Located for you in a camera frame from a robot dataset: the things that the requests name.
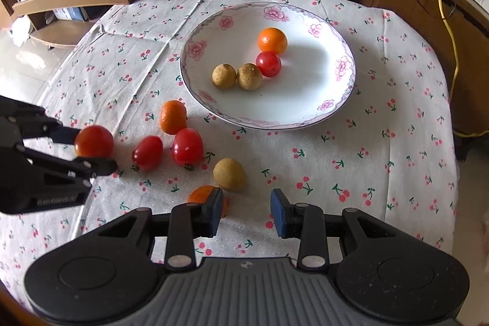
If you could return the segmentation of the large orange-red tomato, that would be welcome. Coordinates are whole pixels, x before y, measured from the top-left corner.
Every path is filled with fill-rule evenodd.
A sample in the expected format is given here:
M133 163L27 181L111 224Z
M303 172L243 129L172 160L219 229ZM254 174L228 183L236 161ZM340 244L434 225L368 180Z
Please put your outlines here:
M108 159L113 151L114 137L103 126L88 126L75 138L75 153L79 157Z

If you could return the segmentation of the mandarin orange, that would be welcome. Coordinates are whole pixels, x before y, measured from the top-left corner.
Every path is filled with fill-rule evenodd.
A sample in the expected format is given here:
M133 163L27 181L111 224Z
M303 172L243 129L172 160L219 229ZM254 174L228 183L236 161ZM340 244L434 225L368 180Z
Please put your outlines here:
M191 192L191 194L188 195L186 202L188 203L204 203L208 199L209 195L211 192L215 189L215 186L212 185L203 185L194 191ZM224 218L227 215L228 207L229 207L230 201L229 199L224 196L223 198L223 209L222 209L222 214L221 216Z
M289 45L286 35L275 27L263 29L259 33L257 43L262 52L272 52L276 55L283 54Z

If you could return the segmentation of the red cherry tomato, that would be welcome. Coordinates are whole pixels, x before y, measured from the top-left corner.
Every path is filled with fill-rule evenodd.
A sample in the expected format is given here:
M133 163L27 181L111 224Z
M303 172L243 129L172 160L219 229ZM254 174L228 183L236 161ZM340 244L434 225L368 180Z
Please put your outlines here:
M195 166L204 157L203 140L200 133L192 128L183 128L174 137L171 146L173 161L182 167Z
M282 69L281 59L272 51L260 52L255 59L255 64L261 74L267 78L277 76Z
M133 163L143 171L156 169L163 159L163 141L158 136L144 137L132 153Z

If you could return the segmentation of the pale longan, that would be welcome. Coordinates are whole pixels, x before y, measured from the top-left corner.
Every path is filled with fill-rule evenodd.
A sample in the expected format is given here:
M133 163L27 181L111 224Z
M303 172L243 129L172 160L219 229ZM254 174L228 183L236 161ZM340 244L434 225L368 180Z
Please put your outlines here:
M241 192L247 183L244 167L232 158L223 158L215 164L213 178L218 186L229 192Z

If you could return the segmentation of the small orange tomato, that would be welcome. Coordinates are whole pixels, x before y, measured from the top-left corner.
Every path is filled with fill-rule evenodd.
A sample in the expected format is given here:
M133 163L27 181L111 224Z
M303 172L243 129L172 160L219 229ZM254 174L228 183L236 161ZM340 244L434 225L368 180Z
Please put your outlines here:
M159 124L163 132L176 135L186 128L186 106L178 100L170 100L163 103L160 111Z

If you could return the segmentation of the cherry print tablecloth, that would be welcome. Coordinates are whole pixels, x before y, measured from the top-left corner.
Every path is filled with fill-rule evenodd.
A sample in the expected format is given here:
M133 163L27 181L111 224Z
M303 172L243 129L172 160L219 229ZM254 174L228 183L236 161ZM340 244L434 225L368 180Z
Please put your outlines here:
M194 27L244 2L269 2L267 26L289 6L319 15L349 45L356 77L347 102L323 123L278 132L235 126L186 90L179 60ZM204 256L295 256L279 239L269 194L338 214L357 207L443 251L451 251L457 167L447 83L433 47L390 10L341 0L141 0L112 7L65 58L38 103L66 126L114 135L118 167L85 205L2 216L1 282L26 299L29 265L138 207L165 213L212 183L219 160L238 160L246 189Z

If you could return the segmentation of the white floral bowl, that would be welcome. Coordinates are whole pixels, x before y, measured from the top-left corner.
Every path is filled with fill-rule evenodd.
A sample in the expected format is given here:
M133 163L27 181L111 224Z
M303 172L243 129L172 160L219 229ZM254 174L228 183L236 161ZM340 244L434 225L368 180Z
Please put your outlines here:
M199 23L180 71L207 111L260 130L326 120L347 102L356 76L349 45L326 18L275 2L229 7Z

